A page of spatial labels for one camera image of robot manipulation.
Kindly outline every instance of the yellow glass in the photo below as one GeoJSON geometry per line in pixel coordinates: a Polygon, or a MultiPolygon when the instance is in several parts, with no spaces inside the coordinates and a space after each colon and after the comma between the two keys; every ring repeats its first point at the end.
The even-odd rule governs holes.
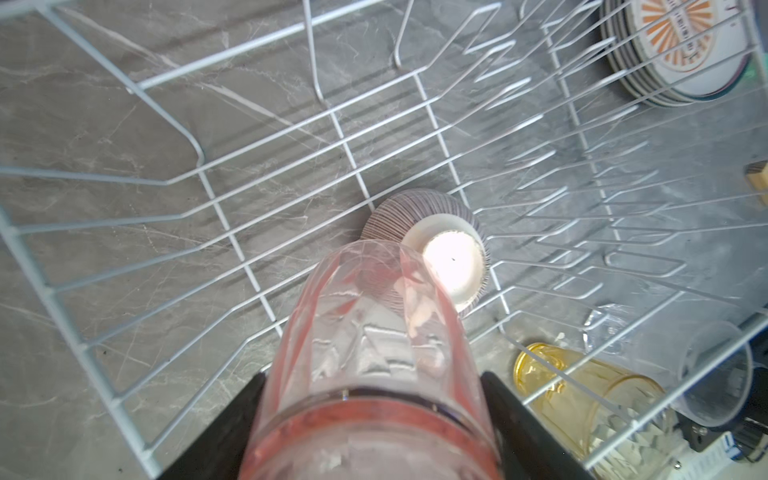
{"type": "MultiPolygon", "coordinates": [[[[534,343],[528,349],[560,370],[584,358],[578,352],[546,343],[534,343]]],[[[515,386],[524,396],[555,376],[526,353],[521,353],[515,362],[515,386]]],[[[570,377],[624,410],[631,418],[642,414],[664,394],[664,390],[646,376],[594,359],[576,369],[570,377]]],[[[593,449],[627,424],[569,381],[551,387],[530,406],[552,435],[579,459],[589,456],[593,449]]],[[[656,475],[669,459],[674,423],[674,412],[664,410],[609,453],[594,467],[594,472],[601,478],[632,480],[656,475]]]]}

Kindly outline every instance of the stack of plates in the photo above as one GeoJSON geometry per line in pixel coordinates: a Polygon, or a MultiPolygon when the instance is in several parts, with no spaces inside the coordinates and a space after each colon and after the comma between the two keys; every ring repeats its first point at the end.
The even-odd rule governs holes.
{"type": "Polygon", "coordinates": [[[614,71],[628,70],[658,56],[619,80],[635,97],[652,95],[644,102],[679,107],[720,98],[741,78],[749,61],[748,54],[738,55],[748,45],[741,20],[734,19],[688,41],[734,16],[739,11],[737,0],[695,0],[661,20],[684,0],[604,0],[601,17],[624,3],[629,5],[600,25],[603,38],[615,37],[618,43],[638,31],[640,34],[607,54],[611,67],[614,71]],[[684,46],[671,50],[680,43],[684,46]],[[654,93],[664,88],[667,90],[654,93]]]}

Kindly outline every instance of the clear glass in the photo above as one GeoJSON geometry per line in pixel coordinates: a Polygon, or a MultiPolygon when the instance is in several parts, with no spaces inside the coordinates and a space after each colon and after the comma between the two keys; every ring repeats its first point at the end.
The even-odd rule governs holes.
{"type": "Polygon", "coordinates": [[[498,475],[453,303],[419,253],[385,240],[344,246],[307,280],[240,478],[375,478],[351,469],[359,462],[382,478],[424,478],[430,468],[442,472],[433,478],[498,475]],[[382,455],[370,463],[374,450],[382,455]]]}
{"type": "MultiPolygon", "coordinates": [[[[534,343],[528,349],[560,370],[584,357],[579,352],[545,343],[534,343]]],[[[526,353],[521,353],[515,362],[515,385],[525,396],[554,377],[552,371],[526,353]]],[[[590,360],[571,377],[630,418],[643,413],[664,394],[653,380],[597,360],[590,360]]],[[[624,419],[572,382],[558,383],[534,400],[531,408],[552,435],[579,459],[589,456],[593,449],[627,426],[624,419]]],[[[665,409],[611,451],[594,467],[594,473],[605,479],[653,478],[670,457],[675,423],[674,412],[665,409]]]]}

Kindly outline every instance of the pink glass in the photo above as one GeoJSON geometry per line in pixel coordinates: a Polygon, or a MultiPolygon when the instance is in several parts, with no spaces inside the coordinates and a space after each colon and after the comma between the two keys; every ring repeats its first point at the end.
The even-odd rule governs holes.
{"type": "Polygon", "coordinates": [[[493,438],[443,286],[414,250],[361,240],[327,256],[307,280],[240,480],[498,478],[493,438]]]}

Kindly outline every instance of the orange sunburst pattern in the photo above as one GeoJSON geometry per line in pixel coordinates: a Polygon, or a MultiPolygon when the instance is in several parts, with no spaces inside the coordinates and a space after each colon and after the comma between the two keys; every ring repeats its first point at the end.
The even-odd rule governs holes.
{"type": "Polygon", "coordinates": [[[685,9],[667,12],[680,6],[684,0],[635,0],[640,2],[645,36],[656,54],[669,51],[661,57],[664,64],[675,71],[699,68],[711,50],[713,36],[708,34],[695,40],[689,38],[711,28],[715,23],[715,5],[718,0],[696,0],[685,9]]]}

